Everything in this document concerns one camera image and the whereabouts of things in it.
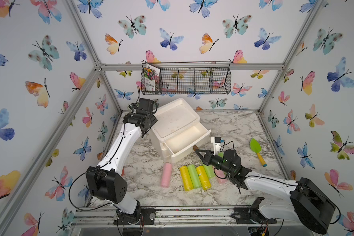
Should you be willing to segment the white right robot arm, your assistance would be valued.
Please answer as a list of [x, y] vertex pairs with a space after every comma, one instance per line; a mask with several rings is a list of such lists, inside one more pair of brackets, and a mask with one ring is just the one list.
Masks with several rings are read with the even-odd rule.
[[211, 150], [196, 146], [193, 149], [203, 164], [223, 171], [239, 190], [260, 191], [279, 198], [280, 203], [265, 200], [256, 203], [256, 213], [264, 219], [296, 221], [317, 234], [327, 233], [338, 208], [310, 179], [290, 181], [259, 174], [242, 166], [241, 158], [233, 149], [226, 150], [223, 157]]

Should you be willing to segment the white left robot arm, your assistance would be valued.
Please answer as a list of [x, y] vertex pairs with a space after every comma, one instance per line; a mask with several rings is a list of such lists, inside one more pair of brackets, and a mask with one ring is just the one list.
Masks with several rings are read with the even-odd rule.
[[126, 214], [134, 214], [138, 201], [127, 193], [127, 182], [122, 178], [124, 164], [136, 141], [144, 137], [156, 124], [158, 105], [153, 100], [141, 98], [130, 105], [117, 139], [106, 156], [96, 167], [86, 171], [88, 189], [93, 197], [108, 201]]

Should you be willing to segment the green trash bag roll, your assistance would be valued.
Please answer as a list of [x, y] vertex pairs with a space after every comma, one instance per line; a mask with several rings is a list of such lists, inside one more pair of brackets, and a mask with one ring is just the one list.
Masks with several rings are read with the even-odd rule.
[[202, 166], [203, 166], [203, 168], [204, 168], [204, 170], [206, 172], [206, 175], [207, 175], [207, 177], [209, 179], [212, 179], [212, 178], [216, 177], [214, 169], [213, 169], [213, 167], [211, 165], [204, 165], [203, 164]]
[[195, 165], [191, 164], [191, 165], [187, 166], [187, 168], [188, 168], [188, 172], [189, 172], [194, 189], [201, 188], [202, 184], [200, 182], [199, 175], [198, 175]]

